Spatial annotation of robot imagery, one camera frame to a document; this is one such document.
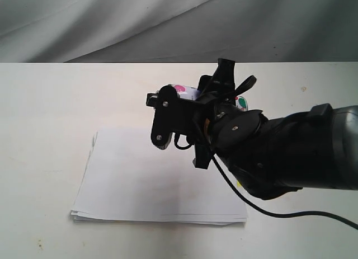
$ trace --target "white table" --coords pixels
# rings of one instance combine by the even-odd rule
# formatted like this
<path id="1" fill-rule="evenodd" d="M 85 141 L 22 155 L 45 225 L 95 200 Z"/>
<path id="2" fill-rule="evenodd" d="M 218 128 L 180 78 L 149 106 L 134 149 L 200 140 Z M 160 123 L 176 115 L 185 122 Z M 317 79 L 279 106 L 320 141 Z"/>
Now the white table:
<path id="1" fill-rule="evenodd" d="M 94 133 L 151 126 L 147 92 L 197 86 L 216 64 L 0 64 L 0 258 L 356 258 L 358 232 L 327 218 L 245 225 L 74 223 L 69 209 Z M 244 96 L 267 117 L 358 104 L 358 63 L 237 64 Z M 280 212 L 326 210 L 358 221 L 358 192 L 304 189 L 272 201 Z"/>

